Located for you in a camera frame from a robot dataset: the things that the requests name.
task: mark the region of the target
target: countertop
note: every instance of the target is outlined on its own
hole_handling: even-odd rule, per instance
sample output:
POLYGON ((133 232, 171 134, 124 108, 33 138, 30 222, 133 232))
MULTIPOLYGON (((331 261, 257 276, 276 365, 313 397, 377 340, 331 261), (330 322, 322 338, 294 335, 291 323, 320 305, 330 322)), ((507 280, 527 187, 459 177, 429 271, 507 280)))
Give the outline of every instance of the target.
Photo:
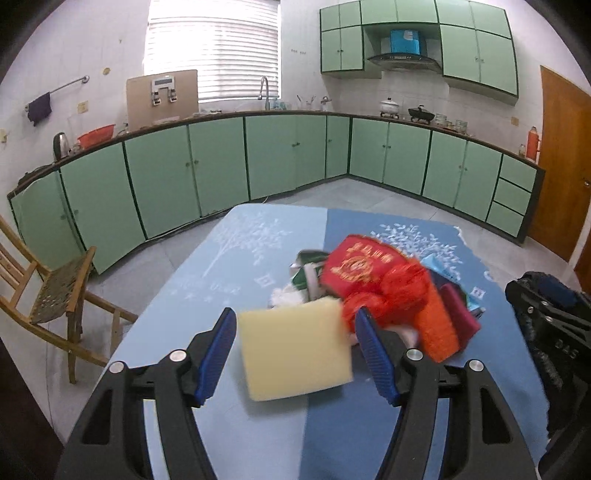
POLYGON ((177 121, 173 121, 173 122, 167 122, 167 123, 164 123, 161 125, 156 125, 154 127, 141 128, 141 129, 136 130, 134 132, 129 132, 127 134, 119 135, 118 137, 113 137, 106 142, 94 145, 91 148, 83 150, 82 152, 79 152, 76 155, 64 158, 64 159, 60 160, 59 162, 55 162, 51 165, 48 165, 46 168, 36 172, 36 174, 34 176, 30 177, 29 179, 27 179, 26 181, 21 183, 13 191, 9 192, 7 197, 8 197, 8 199, 13 198, 16 194, 18 194, 21 191, 23 191, 24 189, 26 189, 35 180, 44 177, 45 175, 47 175, 48 173, 51 173, 52 171, 58 170, 60 167, 76 160, 77 158, 83 157, 84 155, 88 155, 89 153, 100 150, 101 148, 105 148, 110 145, 115 145, 117 143, 124 142, 126 140, 130 140, 131 138, 139 137, 140 135, 158 132, 160 130, 165 130, 167 128, 173 128, 173 127, 179 127, 182 125, 190 125, 190 124, 196 124, 199 122, 206 122, 209 120, 221 120, 221 119, 225 119, 225 118, 236 118, 236 117, 242 117, 242 116, 261 116, 261 115, 348 116, 348 117, 353 117, 353 118, 365 118, 368 120, 377 120, 377 121, 382 121, 382 122, 392 122, 392 123, 396 123, 396 124, 412 125, 413 127, 426 128, 426 129, 429 129, 432 131, 444 133, 446 135, 451 135, 453 137, 463 138, 463 139, 469 140, 471 142, 475 142, 480 145, 483 145, 485 147, 493 148, 494 150, 497 150, 497 151, 499 151, 505 155, 508 155, 512 158, 515 158, 516 160, 519 160, 531 167, 534 167, 537 170, 542 170, 538 165, 531 162, 530 160, 527 160, 525 158, 521 158, 518 155, 516 155, 515 153, 505 150, 504 148, 497 147, 496 145, 490 144, 488 142, 484 142, 482 140, 478 140, 477 138, 470 137, 468 135, 463 135, 463 134, 454 132, 452 130, 448 130, 448 129, 441 128, 441 127, 436 127, 434 125, 420 124, 417 122, 410 122, 408 120, 396 120, 396 119, 392 119, 392 118, 381 118, 378 115, 375 115, 375 116, 374 115, 354 115, 351 113, 320 112, 320 111, 308 111, 308 110, 270 110, 270 111, 254 110, 254 111, 241 111, 241 112, 229 112, 229 113, 214 113, 211 115, 200 115, 200 116, 185 118, 185 119, 177 120, 177 121))

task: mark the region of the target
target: towel rack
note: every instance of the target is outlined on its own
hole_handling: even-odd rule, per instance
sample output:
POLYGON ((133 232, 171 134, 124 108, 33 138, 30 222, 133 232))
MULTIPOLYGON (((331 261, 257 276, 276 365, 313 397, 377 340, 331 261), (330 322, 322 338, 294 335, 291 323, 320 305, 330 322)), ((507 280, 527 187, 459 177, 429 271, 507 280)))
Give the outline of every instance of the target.
MULTIPOLYGON (((88 82, 88 80, 90 80, 90 77, 89 77, 88 75, 84 75, 83 77, 80 77, 79 79, 76 79, 76 80, 72 80, 71 82, 68 82, 68 83, 66 83, 65 85, 62 85, 61 87, 58 87, 58 88, 56 88, 56 89, 52 90, 52 91, 51 91, 51 92, 49 92, 49 93, 50 93, 50 94, 52 94, 52 93, 54 93, 54 92, 56 92, 56 91, 58 91, 58 90, 61 90, 62 88, 65 88, 65 87, 67 87, 67 86, 70 86, 70 85, 72 85, 73 83, 76 83, 76 82, 87 83, 87 82, 88 82)), ((28 112, 28 111, 29 111, 29 104, 26 104, 26 105, 25 105, 25 111, 26 111, 26 112, 28 112)))

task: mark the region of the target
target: cabinet door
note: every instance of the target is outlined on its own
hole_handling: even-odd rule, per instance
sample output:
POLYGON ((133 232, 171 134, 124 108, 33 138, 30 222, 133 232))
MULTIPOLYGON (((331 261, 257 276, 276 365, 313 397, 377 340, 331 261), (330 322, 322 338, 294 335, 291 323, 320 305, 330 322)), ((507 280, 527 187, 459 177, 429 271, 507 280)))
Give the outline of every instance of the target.
POLYGON ((480 49, 480 82, 517 95, 517 66, 513 41, 486 32, 476 32, 480 49))
POLYGON ((441 49, 444 75, 480 82, 475 30, 441 25, 441 49))
POLYGON ((426 128, 390 124, 384 183, 420 195, 430 138, 426 128))
POLYGON ((96 246, 98 273, 145 241, 121 144, 64 165, 61 176, 82 240, 96 246))
POLYGON ((470 2, 470 7, 472 8, 474 25, 477 30, 484 30, 485 32, 511 38, 509 22, 502 8, 478 2, 470 2))
POLYGON ((387 122, 353 118, 351 175, 383 181, 387 143, 387 122))
POLYGON ((363 32, 361 27, 340 29, 341 70, 363 69, 363 32))
POLYGON ((399 22, 437 23, 435 0, 396 0, 399 22))
POLYGON ((52 270, 83 253, 59 175, 36 180, 10 201, 22 239, 52 270))
POLYGON ((295 186, 324 178, 326 168, 326 117, 296 115, 295 186))
POLYGON ((242 118, 189 125, 202 215, 248 201, 242 118))
POLYGON ((340 29, 322 32, 322 71, 340 70, 340 29))
POLYGON ((491 206, 500 166, 501 152, 468 142, 454 208, 484 221, 491 206))
POLYGON ((436 0, 439 23, 474 28, 470 2, 467 0, 436 0))
POLYGON ((361 23, 394 23, 398 21, 395 0, 361 0, 361 23))
POLYGON ((462 176, 466 140, 433 132, 423 196, 452 207, 462 176))
POLYGON ((187 127, 132 138, 125 152, 148 238, 199 218, 187 127))
POLYGON ((320 29, 322 31, 334 30, 339 28, 339 6, 333 5, 332 7, 320 9, 320 29))
POLYGON ((347 173, 349 161, 349 117, 326 118, 326 178, 347 173))
POLYGON ((296 116, 246 118, 246 151, 251 198, 259 199, 296 187, 296 116))
POLYGON ((340 27, 361 25, 361 7, 359 2, 349 2, 339 5, 340 27))

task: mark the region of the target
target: purple towel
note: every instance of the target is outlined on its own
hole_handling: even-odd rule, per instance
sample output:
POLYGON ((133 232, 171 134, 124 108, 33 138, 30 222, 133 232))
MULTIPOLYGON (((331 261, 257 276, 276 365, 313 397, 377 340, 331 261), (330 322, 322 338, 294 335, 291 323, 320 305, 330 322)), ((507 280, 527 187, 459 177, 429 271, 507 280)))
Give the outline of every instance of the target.
POLYGON ((46 119, 49 114, 51 113, 51 103, 49 98, 49 92, 41 95, 39 98, 36 98, 31 103, 29 103, 29 111, 27 113, 28 119, 33 122, 33 125, 36 127, 37 124, 46 119))

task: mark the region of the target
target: power outlet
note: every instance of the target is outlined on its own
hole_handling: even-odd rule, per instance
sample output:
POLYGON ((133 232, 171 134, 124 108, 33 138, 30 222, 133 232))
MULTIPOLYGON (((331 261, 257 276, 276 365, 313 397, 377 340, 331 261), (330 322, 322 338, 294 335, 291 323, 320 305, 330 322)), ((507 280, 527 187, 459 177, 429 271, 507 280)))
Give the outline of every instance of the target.
POLYGON ((78 104, 78 113, 86 113, 88 111, 88 100, 78 104))

